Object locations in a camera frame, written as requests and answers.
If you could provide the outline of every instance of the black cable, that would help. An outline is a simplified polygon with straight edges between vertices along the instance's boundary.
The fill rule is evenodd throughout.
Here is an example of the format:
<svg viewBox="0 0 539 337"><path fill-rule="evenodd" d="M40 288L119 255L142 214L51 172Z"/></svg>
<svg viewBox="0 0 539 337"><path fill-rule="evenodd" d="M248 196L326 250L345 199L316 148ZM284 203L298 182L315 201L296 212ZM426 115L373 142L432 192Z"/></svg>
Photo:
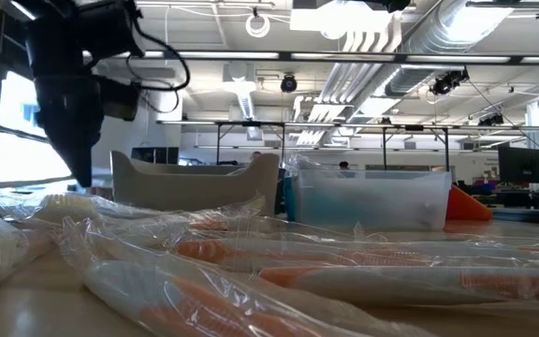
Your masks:
<svg viewBox="0 0 539 337"><path fill-rule="evenodd" d="M84 65L84 68L87 70L91 70L94 66L96 66L99 63L99 59L93 58L91 61L89 61L86 65Z"/></svg>
<svg viewBox="0 0 539 337"><path fill-rule="evenodd" d="M475 86L475 84L473 84L473 82L471 80L467 80L467 82L469 82L472 87L475 89L475 91L477 91L478 94L480 94L488 103L489 105L494 108L498 113L501 114L501 116L506 120L506 122L508 122L510 125L512 125L513 127L516 127L517 130L526 138L526 139L529 139L535 146L539 147L539 144L537 142L535 142L535 140L533 140L530 136L528 136L528 134L526 134L525 132L523 132L523 130L521 130L520 128L518 128L515 124L513 124L513 122L511 122L510 119L508 119L504 114L503 114L503 111L498 109L497 106L495 106L494 104L492 104L492 102L489 101L489 99L484 95L482 94L482 92L477 89L477 87Z"/></svg>
<svg viewBox="0 0 539 337"><path fill-rule="evenodd" d="M158 83L162 83L162 84L165 84L168 88L172 88L172 84L168 81L163 81L163 80L158 80L158 79L143 79L142 76L140 76L135 70L134 68L130 65L130 58L132 57L132 55L128 55L126 56L126 68L128 68L128 71L130 72L130 74L136 78L137 80L140 81L140 83L134 83L136 84L136 86L138 88L142 88L142 83L144 81L156 81ZM174 95L176 96L176 104L174 105L174 108L172 108L172 110L169 110L169 111L162 111L158 108L156 108L153 104L151 104L151 102L149 102L149 99L145 98L144 96L141 97L141 101L148 107L150 108L151 110L157 112L157 113L171 113L173 112L174 110L176 110L178 108L178 103L179 103L179 100L180 98L178 97L178 92L177 91L172 91L174 93Z"/></svg>
<svg viewBox="0 0 539 337"><path fill-rule="evenodd" d="M180 85L170 87L170 88L156 88L156 87L148 87L148 86L140 85L140 89L142 89L142 90L153 90L153 91L167 91L167 92L173 91L173 92L176 92L176 91L179 91L181 89L186 88L188 86L188 84L191 82L191 71L190 71L188 65L186 64L186 61L184 61L184 59L178 54L178 52L175 51L167 43L165 43L164 41L160 40L157 37L152 37L149 34L143 32L140 29L140 25L138 24L138 19L136 17L134 19L134 24L135 24L135 29L137 30L137 33L139 35L141 35L142 37L150 40L151 42L153 42L153 43L155 43L155 44L157 44L157 45L159 45L161 47L164 47L166 50L168 50L172 54L174 54L176 56L176 58L178 59L178 61L180 61L181 65L182 65L182 68L184 68L184 73L185 73L185 76L186 76L186 79L184 80L183 83L181 83Z"/></svg>
<svg viewBox="0 0 539 337"><path fill-rule="evenodd" d="M140 100L147 106L149 107L151 110L157 112L157 113L171 113L173 111L175 111L177 108L178 108L178 104L180 103L180 99L178 98L178 92L174 92L174 95L176 96L176 104L174 104L174 108L172 108L172 110L168 110L168 111L162 111L158 108L156 108L153 104L151 104L151 102L149 101L149 99L145 98L145 97L141 97Z"/></svg>

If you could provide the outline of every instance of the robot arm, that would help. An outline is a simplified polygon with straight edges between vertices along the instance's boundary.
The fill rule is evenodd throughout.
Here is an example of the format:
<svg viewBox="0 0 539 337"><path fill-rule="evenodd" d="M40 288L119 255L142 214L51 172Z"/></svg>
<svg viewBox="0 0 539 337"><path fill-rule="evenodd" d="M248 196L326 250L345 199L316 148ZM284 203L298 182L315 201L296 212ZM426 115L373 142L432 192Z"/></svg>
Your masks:
<svg viewBox="0 0 539 337"><path fill-rule="evenodd" d="M188 84L190 74L187 70L185 83L168 88L147 88L137 81L122 84L93 74L99 60L124 52L144 56L143 38L178 57L171 47L140 30L142 16L134 0L83 6L70 0L17 1L36 16L25 25L25 46L40 107L37 123L80 185L90 186L91 148L99 141L104 116L132 121L143 89L177 91ZM83 51L92 55L89 62Z"/></svg>

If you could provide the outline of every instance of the computer monitor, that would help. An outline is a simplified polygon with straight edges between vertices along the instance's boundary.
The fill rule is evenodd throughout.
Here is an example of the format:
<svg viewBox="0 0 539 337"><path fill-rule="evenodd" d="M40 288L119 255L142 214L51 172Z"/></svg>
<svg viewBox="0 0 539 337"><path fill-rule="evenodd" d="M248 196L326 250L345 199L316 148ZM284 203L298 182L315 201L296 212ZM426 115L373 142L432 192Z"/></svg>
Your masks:
<svg viewBox="0 0 539 337"><path fill-rule="evenodd" d="M539 150L498 148L501 182L539 183Z"/></svg>
<svg viewBox="0 0 539 337"><path fill-rule="evenodd" d="M177 147L142 147L132 148L133 159L154 164L178 164L179 149Z"/></svg>

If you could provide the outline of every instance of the clear plastic bin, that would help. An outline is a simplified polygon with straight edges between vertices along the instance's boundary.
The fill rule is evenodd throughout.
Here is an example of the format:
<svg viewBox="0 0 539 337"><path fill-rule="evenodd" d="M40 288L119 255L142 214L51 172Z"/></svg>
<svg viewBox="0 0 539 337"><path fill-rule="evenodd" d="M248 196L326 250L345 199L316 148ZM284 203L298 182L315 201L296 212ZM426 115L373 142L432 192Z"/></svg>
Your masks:
<svg viewBox="0 0 539 337"><path fill-rule="evenodd" d="M337 229L442 229L448 172L302 169L292 179L294 218Z"/></svg>

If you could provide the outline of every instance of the table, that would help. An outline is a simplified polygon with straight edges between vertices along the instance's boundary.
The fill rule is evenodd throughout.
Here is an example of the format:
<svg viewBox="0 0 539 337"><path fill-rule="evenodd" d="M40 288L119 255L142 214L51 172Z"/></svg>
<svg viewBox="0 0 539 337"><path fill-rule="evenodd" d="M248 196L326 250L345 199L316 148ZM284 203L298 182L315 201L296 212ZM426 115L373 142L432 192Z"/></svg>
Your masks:
<svg viewBox="0 0 539 337"><path fill-rule="evenodd" d="M496 223L507 234L526 224ZM488 307L364 308L371 315L405 322L439 336L532 337L539 335L539 310L505 304ZM80 284L57 249L10 276L0 286L0 337L151 337Z"/></svg>

